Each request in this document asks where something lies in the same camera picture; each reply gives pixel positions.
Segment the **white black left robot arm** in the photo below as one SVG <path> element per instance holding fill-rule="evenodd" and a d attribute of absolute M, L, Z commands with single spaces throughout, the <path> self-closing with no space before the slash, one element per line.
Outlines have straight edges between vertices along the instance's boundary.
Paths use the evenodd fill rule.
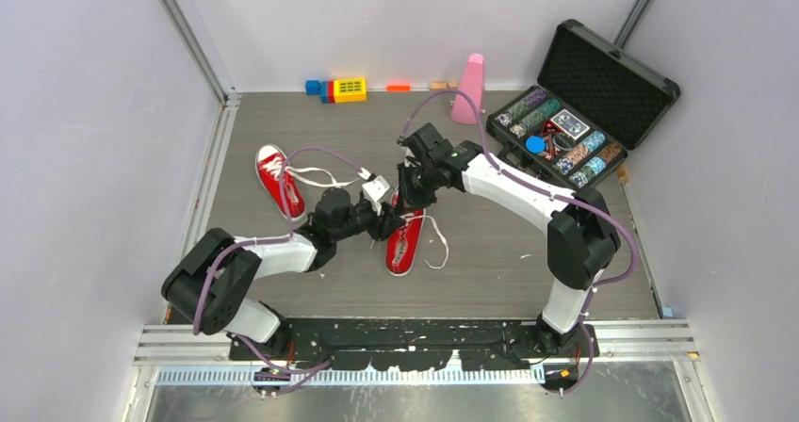
<path fill-rule="evenodd" d="M 307 221 L 284 236 L 235 237 L 213 228 L 169 274 L 161 295 L 197 332 L 244 336 L 264 358 L 279 359 L 289 345 L 287 324 L 270 306 L 248 298 L 253 282 L 316 271 L 333 259 L 340 241 L 353 236 L 387 239 L 404 224 L 392 204 L 394 194 L 391 187 L 368 182 L 354 203 L 347 190 L 329 188 Z"/>

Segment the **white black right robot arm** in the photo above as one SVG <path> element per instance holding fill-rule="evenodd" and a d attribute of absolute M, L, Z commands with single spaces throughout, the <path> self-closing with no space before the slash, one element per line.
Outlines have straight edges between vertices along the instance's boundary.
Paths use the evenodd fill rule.
<path fill-rule="evenodd" d="M 441 188 L 482 197 L 511 211 L 546 238 L 546 265 L 554 281 L 536 320 L 537 344 L 562 356 L 576 342 L 585 304 L 620 246 L 600 193 L 555 187 L 502 163 L 473 141 L 453 145 L 430 123 L 397 143 L 405 150 L 399 170 L 399 206 L 432 205 Z"/>

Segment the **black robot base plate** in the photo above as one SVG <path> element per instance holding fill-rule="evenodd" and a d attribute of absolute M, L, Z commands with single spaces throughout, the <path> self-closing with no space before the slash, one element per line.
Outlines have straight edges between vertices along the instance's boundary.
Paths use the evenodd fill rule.
<path fill-rule="evenodd" d="M 517 370 L 543 360 L 598 353 L 595 330 L 545 334 L 533 321 L 502 319 L 290 318 L 256 351 L 234 340 L 233 361 L 290 359 L 301 368 L 438 371 L 459 363 L 464 371 Z"/>

